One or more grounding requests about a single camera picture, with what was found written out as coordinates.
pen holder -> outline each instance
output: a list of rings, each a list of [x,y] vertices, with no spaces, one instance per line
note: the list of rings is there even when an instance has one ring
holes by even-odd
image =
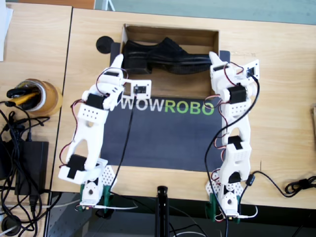
[[[39,89],[41,98],[34,108],[27,111],[34,116],[50,116],[55,114],[63,103],[63,96],[59,88],[54,87],[49,82],[37,79],[27,79],[18,84],[16,88],[34,86]]]

black pole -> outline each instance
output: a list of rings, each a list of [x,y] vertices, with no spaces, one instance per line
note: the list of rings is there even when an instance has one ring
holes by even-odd
[[[156,199],[155,237],[169,237],[168,187],[159,186]]]

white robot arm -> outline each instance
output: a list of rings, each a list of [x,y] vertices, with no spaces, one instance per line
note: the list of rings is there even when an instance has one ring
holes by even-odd
[[[117,106],[121,99],[149,99],[151,96],[151,80],[130,80],[123,77],[121,65],[123,55],[118,55],[113,64],[98,77],[97,82],[82,95],[85,102],[78,112],[78,125],[66,156],[66,165],[62,166],[58,177],[76,183],[85,183],[86,196],[90,206],[96,205],[102,195],[102,175],[107,167],[107,160],[99,158],[104,136],[104,124],[109,111]],[[130,95],[124,95],[125,84],[130,83]],[[88,155],[82,157],[75,151],[79,143],[87,141]]]
[[[214,52],[210,52],[209,56],[212,62],[211,84],[222,100],[222,127],[225,127],[243,116],[251,106],[250,97],[257,94],[257,87],[251,75],[259,79],[259,60],[243,66],[242,72],[237,73],[230,63],[222,62]],[[235,128],[239,130],[239,134],[232,136]],[[244,218],[238,213],[238,196],[242,192],[240,181],[247,180],[250,173],[248,115],[222,131],[222,145],[226,146],[225,159],[217,174],[211,176],[212,184],[226,216]],[[209,182],[206,190],[211,195]]]

black mat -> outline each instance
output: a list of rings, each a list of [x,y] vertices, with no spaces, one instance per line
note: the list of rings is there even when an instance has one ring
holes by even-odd
[[[166,103],[175,107],[166,108]],[[101,150],[101,157],[109,164],[118,165],[120,161],[131,113],[129,105],[131,100],[123,100],[109,112]],[[140,101],[134,110],[123,165],[205,171],[204,154],[222,119],[216,109],[210,115],[211,111],[202,106],[202,100],[179,98]],[[221,163],[220,151],[212,148],[209,168]]]

wowrobo logo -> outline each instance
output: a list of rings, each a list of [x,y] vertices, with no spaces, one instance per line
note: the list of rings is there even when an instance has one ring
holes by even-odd
[[[128,108],[131,110],[133,107],[132,99],[122,99],[121,100],[121,108],[125,109],[128,105]],[[159,111],[159,112],[171,112],[171,113],[190,113],[192,115],[198,115],[201,112],[205,115],[212,115],[214,112],[214,106],[212,103],[207,102],[207,106],[212,109],[206,108],[205,105],[201,102],[196,101],[185,101],[185,100],[169,100],[169,99],[149,99],[149,100],[137,100],[136,108],[138,110],[144,111],[150,108],[151,111]]]

